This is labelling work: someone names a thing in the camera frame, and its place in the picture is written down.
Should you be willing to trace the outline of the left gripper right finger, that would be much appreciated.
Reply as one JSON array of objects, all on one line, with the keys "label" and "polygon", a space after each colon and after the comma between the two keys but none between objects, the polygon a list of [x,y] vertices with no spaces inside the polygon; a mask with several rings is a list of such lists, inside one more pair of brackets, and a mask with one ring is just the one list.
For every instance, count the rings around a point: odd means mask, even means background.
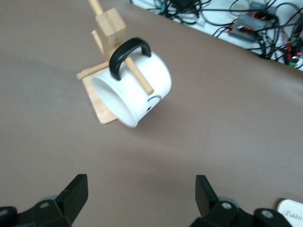
[{"label": "left gripper right finger", "polygon": [[254,217],[233,202],[221,201],[205,175],[196,176],[195,200],[200,212],[192,227],[254,227]]}]

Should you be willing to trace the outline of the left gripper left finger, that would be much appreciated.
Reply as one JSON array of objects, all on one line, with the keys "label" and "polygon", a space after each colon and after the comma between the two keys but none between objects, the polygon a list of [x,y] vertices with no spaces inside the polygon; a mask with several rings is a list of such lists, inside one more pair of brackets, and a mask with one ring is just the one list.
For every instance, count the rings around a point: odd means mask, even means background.
[{"label": "left gripper left finger", "polygon": [[88,177],[78,174],[55,199],[18,215],[20,227],[71,227],[88,199]]}]

